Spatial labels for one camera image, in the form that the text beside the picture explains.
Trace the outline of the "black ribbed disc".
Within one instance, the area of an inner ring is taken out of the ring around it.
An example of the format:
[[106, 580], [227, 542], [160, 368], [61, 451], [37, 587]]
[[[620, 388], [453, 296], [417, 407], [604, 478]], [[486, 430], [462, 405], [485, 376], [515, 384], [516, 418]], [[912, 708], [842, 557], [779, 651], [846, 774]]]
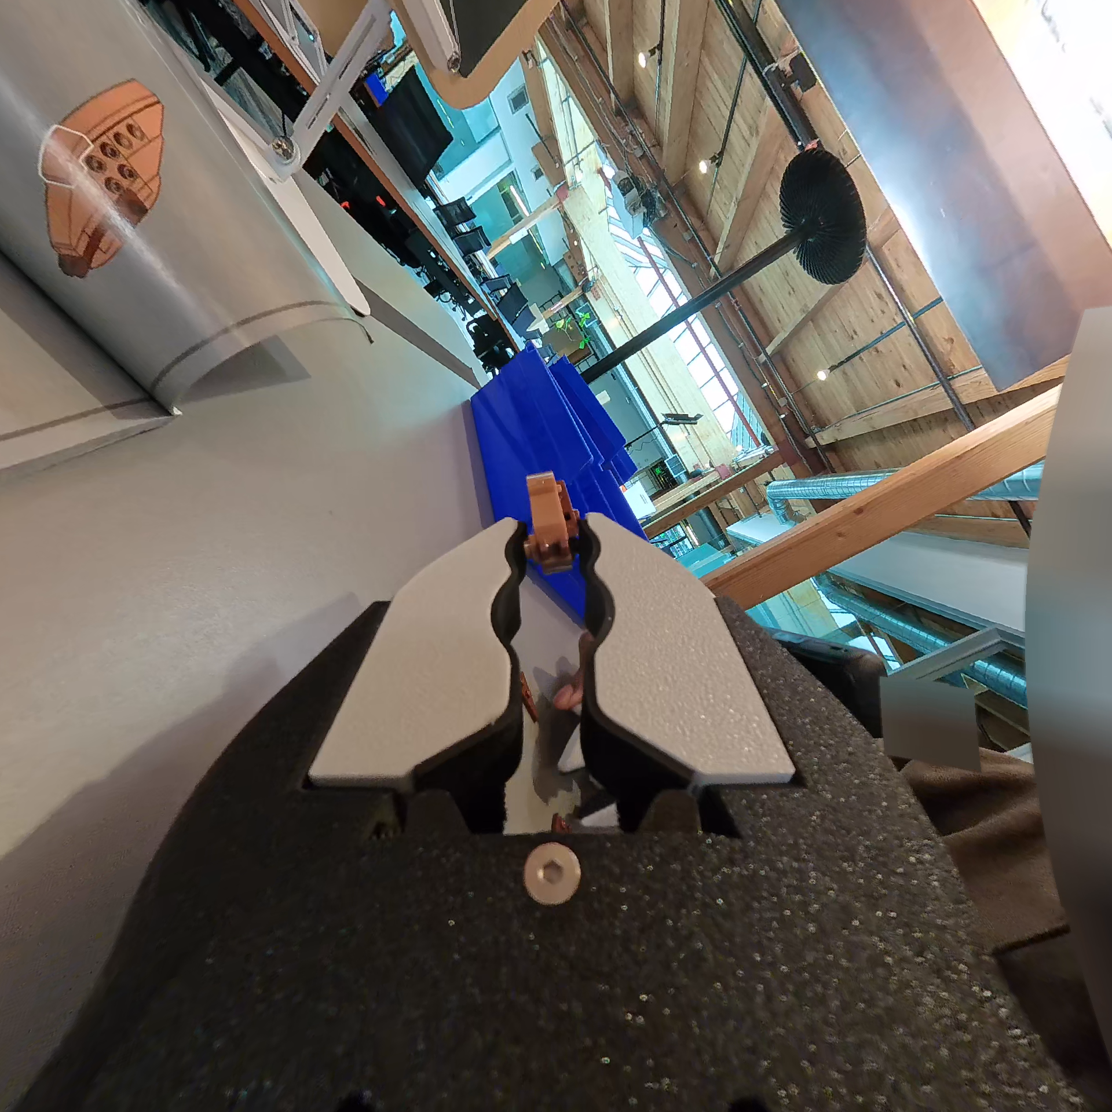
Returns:
[[859, 270], [867, 250], [865, 205], [850, 172], [825, 148], [800, 151], [784, 170], [780, 213], [796, 234], [794, 254], [818, 283], [838, 286]]

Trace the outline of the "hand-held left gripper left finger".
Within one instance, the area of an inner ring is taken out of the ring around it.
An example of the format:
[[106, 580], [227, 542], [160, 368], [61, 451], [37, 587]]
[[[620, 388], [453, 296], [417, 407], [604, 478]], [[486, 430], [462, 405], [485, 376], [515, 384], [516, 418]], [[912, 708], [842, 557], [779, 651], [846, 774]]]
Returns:
[[523, 576], [524, 525], [501, 519], [397, 590], [310, 765], [310, 782], [416, 789], [503, 722], [519, 732], [512, 642]]

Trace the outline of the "metal ceiling panel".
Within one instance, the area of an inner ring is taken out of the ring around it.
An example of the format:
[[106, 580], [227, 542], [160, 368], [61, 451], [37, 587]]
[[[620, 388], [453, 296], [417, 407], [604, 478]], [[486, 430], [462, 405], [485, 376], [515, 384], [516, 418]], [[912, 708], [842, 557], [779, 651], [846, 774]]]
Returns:
[[781, 2], [998, 393], [1110, 305], [1110, 242], [976, 2]]

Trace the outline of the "plywood-edged dark panel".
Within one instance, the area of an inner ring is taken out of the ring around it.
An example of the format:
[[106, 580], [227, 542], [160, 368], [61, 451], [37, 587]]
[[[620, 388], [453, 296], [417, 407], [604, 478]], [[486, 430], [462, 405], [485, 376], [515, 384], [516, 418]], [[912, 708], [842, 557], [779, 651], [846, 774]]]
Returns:
[[440, 95], [456, 107], [485, 100], [534, 46], [555, 1], [393, 1], [408, 42]]

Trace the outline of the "blue storage bin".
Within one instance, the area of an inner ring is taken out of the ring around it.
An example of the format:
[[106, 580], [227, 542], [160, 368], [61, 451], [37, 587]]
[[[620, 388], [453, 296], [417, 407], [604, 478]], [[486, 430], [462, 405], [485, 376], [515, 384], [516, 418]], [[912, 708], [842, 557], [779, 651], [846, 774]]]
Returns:
[[621, 487], [636, 474], [626, 439], [567, 357], [550, 365], [538, 349], [519, 352], [470, 407], [495, 520], [515, 523], [509, 557], [520, 578], [530, 565], [522, 525], [532, 524], [531, 475], [551, 471], [581, 517], [604, 515], [645, 537]]

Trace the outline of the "person's right hand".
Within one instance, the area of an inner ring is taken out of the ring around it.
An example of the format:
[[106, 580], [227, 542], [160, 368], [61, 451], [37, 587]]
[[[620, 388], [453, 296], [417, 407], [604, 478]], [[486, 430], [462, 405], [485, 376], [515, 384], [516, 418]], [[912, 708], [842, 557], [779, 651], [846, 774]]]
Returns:
[[552, 696], [552, 707], [564, 713], [577, 712], [585, 696], [588, 664], [593, 655], [595, 638], [585, 631], [579, 638], [579, 668]]

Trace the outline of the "silver ventilation duct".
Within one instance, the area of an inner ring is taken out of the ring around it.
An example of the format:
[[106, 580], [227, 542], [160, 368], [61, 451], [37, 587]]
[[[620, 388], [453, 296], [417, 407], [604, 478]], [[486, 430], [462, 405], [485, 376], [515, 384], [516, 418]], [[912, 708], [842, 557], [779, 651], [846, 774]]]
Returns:
[[[1038, 500], [1045, 462], [1038, 462], [982, 491], [969, 495], [968, 500], [981, 501], [1035, 501]], [[841, 472], [826, 476], [773, 480], [765, 489], [767, 503], [783, 523], [794, 519], [788, 511], [790, 501], [838, 501], [854, 496], [871, 486], [896, 474], [894, 468]]]
[[816, 576], [814, 583], [829, 602], [910, 646], [920, 658], [932, 658], [924, 675], [941, 677], [961, 672], [997, 696], [1027, 708], [1025, 667], [1009, 654], [1014, 646], [1001, 630], [989, 627], [952, 638], [843, 589], [829, 574]]

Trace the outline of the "silver-armed desk stand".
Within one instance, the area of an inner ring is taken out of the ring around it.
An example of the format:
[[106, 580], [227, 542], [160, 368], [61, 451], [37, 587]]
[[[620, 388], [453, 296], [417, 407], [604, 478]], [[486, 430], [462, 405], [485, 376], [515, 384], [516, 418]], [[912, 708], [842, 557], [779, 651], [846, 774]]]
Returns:
[[343, 99], [371, 62], [376, 41], [385, 33], [393, 12], [408, 16], [407, 34], [412, 46], [426, 47], [440, 67], [452, 74], [458, 72], [462, 49], [454, 2], [448, 9], [437, 1], [358, 2], [352, 26], [319, 74], [309, 100], [293, 119], [291, 132], [268, 143], [258, 141], [269, 161], [273, 181], [289, 180], [305, 164], [339, 112]]

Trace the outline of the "thick black pole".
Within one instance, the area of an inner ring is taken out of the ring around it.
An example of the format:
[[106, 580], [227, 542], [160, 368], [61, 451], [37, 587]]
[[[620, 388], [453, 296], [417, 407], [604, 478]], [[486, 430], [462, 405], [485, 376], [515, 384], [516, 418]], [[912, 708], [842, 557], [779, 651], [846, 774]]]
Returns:
[[773, 264], [780, 258], [794, 251], [810, 234], [808, 225], [784, 234], [779, 241], [761, 250], [745, 263], [722, 276], [715, 284], [695, 298], [689, 299], [679, 307], [671, 309], [654, 324], [636, 333], [630, 340], [602, 356], [595, 365], [580, 373], [584, 384], [591, 385], [601, 376], [624, 364], [629, 357], [640, 353], [654, 341], [665, 339], [674, 328], [683, 324], [702, 309], [712, 305], [716, 300], [735, 290], [738, 286], [756, 276], [761, 270]]

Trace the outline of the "light grey desk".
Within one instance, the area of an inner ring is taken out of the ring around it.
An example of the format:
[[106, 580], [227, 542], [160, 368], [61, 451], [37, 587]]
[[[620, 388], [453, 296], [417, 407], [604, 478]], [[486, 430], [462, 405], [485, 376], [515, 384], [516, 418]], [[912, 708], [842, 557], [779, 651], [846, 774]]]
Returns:
[[[522, 726], [416, 789], [309, 770], [389, 602], [495, 523], [478, 386], [359, 315], [216, 368], [152, 431], [3, 487], [3, 1109], [408, 1105], [450, 904], [538, 917]], [[520, 583], [518, 663], [581, 621]]]

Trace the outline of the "grey instruction booklet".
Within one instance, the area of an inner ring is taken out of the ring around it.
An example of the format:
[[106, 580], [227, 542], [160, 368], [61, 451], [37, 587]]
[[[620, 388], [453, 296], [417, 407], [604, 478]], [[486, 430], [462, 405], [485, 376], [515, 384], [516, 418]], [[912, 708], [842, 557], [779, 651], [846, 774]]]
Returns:
[[134, 2], [3, 2], [3, 476], [178, 415], [257, 343], [355, 317]]

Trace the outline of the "wooden beam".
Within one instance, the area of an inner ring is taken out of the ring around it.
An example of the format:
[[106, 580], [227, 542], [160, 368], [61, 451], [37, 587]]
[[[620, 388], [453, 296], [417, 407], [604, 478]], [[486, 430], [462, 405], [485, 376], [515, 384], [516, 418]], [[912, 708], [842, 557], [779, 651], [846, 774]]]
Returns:
[[1009, 479], [1047, 455], [1062, 386], [789, 528], [708, 576], [716, 595], [753, 607]]

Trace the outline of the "orange toy brick model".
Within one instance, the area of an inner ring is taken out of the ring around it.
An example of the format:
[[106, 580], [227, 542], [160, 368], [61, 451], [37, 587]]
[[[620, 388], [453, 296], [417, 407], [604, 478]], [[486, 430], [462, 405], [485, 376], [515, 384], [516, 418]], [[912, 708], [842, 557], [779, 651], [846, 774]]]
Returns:
[[523, 550], [543, 574], [573, 568], [580, 546], [580, 515], [572, 505], [565, 483], [544, 471], [526, 478], [531, 529]]

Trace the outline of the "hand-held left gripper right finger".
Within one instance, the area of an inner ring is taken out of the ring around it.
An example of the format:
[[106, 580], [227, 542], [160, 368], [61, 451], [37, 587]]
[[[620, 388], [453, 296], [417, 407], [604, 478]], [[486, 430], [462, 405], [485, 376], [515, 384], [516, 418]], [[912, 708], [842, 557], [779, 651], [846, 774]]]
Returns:
[[796, 765], [712, 591], [600, 512], [579, 540], [588, 722], [685, 786], [788, 783]]

